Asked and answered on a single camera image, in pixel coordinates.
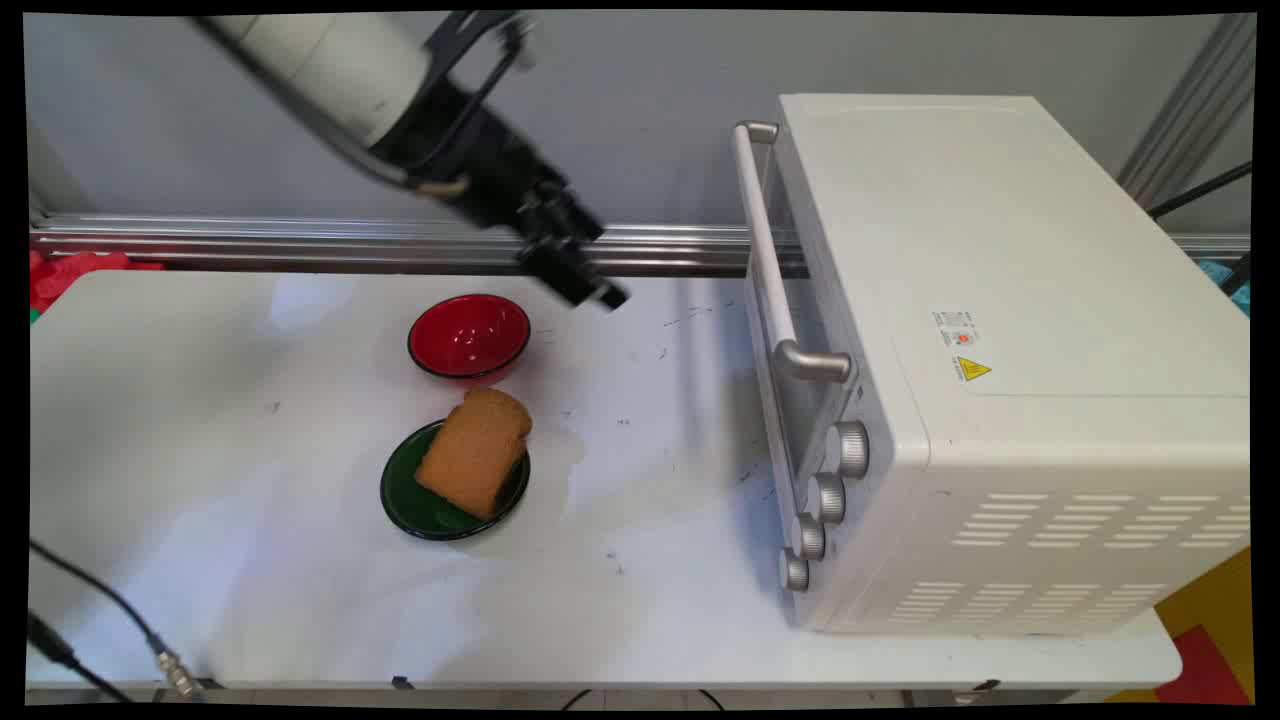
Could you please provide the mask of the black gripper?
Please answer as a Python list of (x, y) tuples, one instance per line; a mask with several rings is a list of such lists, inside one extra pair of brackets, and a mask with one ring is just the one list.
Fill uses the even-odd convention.
[(594, 243), (604, 225), (584, 208), (559, 172), (506, 120), (480, 105), (454, 129), (472, 95), (451, 82), (417, 94), (406, 114), (372, 146), (372, 155), (428, 184), (465, 188), (444, 200), (479, 228), (552, 233), (516, 255), (521, 270), (570, 306), (594, 301), (616, 310), (628, 292), (602, 275), (577, 243)]

